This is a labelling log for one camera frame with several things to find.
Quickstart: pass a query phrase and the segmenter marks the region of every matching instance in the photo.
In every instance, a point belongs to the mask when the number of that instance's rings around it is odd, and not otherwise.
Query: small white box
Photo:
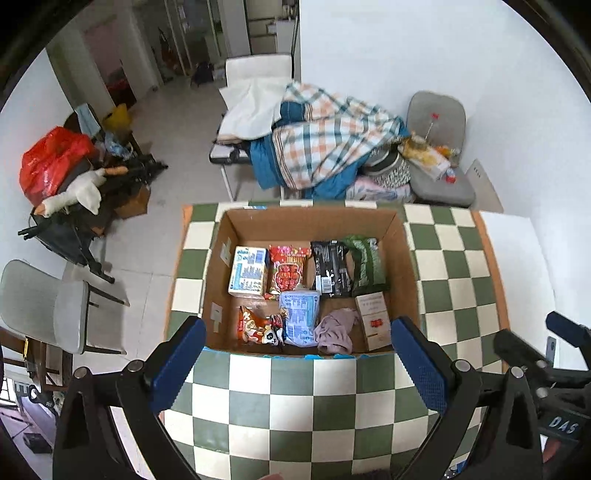
[[[268,265],[266,248],[236,247],[228,293],[235,297],[264,299]]]
[[[390,317],[386,308],[384,294],[377,292],[360,295],[355,297],[355,302],[361,314],[368,350],[376,350],[392,344]]]

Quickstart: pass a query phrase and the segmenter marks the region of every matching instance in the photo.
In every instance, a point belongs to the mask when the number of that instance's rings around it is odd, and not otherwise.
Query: black snack bag
[[[349,249],[337,240],[312,242],[312,254],[316,265],[313,289],[323,298],[350,297],[351,279],[347,272],[345,256]]]

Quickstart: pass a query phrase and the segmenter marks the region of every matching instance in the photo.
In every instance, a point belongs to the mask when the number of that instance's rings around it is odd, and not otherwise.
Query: white plush toy
[[[34,213],[35,215],[43,215],[45,218],[49,218],[66,206],[80,203],[83,207],[98,215],[100,207],[100,192],[98,187],[106,182],[106,176],[125,175],[127,172],[127,167],[113,167],[99,168],[98,170],[89,170],[81,173],[72,180],[72,183],[68,185],[65,192],[43,200],[35,208]]]

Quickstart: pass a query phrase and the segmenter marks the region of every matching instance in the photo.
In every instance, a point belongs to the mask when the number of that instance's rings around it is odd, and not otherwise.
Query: tile floor
[[[181,207],[201,202],[228,201],[220,168],[209,163],[209,150],[225,111],[213,83],[189,87],[179,78],[152,92],[132,109],[134,135],[140,146],[169,165],[152,184],[148,213],[116,221],[106,242],[95,245],[116,278],[112,286],[87,270],[69,268],[66,278],[84,278],[120,298],[129,306],[109,306],[108,319],[89,319],[90,343],[123,347],[125,355],[85,353],[74,356],[74,368],[94,373],[122,369],[130,360],[145,359],[164,335],[168,294],[181,240]],[[227,168],[238,200],[268,200],[278,191],[263,192],[250,167]],[[138,473],[151,474],[126,425],[120,409],[115,418],[129,457]]]

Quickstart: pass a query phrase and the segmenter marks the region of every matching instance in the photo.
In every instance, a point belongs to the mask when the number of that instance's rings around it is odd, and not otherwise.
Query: doorway
[[[115,17],[86,30],[84,38],[113,103],[115,105],[124,103],[128,109],[131,108],[137,99],[121,63],[116,40]]]

